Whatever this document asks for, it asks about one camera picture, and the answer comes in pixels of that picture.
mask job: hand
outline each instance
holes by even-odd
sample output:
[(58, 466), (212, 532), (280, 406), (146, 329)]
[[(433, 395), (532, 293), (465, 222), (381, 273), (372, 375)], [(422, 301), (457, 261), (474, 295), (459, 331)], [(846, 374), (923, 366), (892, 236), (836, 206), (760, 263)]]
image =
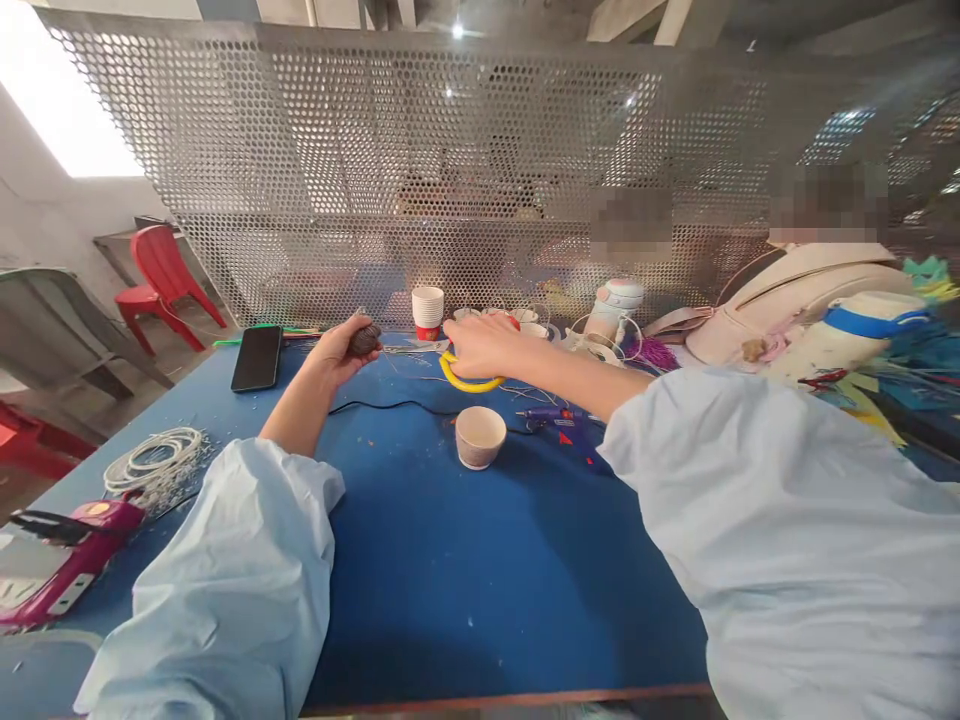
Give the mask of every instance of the hand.
[(324, 379), (332, 382), (335, 387), (343, 385), (356, 375), (360, 368), (380, 357), (380, 350), (383, 349), (381, 344), (364, 357), (347, 356), (350, 338), (357, 330), (372, 322), (366, 315), (354, 315), (345, 323), (327, 330), (316, 347), (310, 351), (303, 363), (303, 370), (322, 373)]
[(456, 346), (457, 362), (450, 369), (462, 378), (517, 377), (521, 362), (551, 350), (546, 340), (517, 332), (504, 313), (447, 320), (443, 332)]

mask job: person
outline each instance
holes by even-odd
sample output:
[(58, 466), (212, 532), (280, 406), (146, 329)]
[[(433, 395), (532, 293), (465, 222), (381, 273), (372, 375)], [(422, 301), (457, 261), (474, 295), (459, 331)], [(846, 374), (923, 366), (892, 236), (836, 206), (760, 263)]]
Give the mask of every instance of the person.
[[(329, 621), (328, 514), (313, 460), (345, 357), (370, 321), (326, 333), (258, 438), (211, 465), (137, 580), (75, 709), (92, 717), (295, 717)], [(845, 413), (763, 378), (653, 379), (520, 335), (448, 322), (465, 378), (506, 375), (608, 423), (600, 453), (709, 637), (711, 684), (740, 718), (960, 717), (960, 500)]]

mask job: white sleeve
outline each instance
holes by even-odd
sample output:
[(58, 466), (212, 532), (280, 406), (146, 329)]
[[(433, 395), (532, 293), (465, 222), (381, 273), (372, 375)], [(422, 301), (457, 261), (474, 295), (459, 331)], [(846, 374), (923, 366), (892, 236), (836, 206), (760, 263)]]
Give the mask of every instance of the white sleeve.
[(74, 703), (91, 718), (295, 718), (330, 618), (340, 473), (268, 440), (228, 445), (133, 586)]
[(599, 450), (702, 614), (731, 720), (960, 717), (960, 499), (879, 434), (688, 369), (620, 407)]

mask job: gray plastic chair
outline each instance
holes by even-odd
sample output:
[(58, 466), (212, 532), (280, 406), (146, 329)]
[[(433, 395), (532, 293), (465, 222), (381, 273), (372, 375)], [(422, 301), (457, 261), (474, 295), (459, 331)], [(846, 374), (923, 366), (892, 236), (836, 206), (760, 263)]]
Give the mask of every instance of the gray plastic chair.
[(54, 268), (0, 272), (0, 367), (10, 375), (39, 391), (55, 392), (83, 379), (117, 400), (133, 397), (104, 366), (114, 358), (173, 387), (73, 273)]

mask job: window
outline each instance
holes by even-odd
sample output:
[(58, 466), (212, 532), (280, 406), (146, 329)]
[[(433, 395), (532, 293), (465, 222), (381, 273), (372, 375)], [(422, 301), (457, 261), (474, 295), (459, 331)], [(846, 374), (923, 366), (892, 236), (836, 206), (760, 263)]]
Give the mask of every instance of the window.
[(0, 83), (70, 177), (143, 175), (66, 51), (21, 0), (0, 0)]

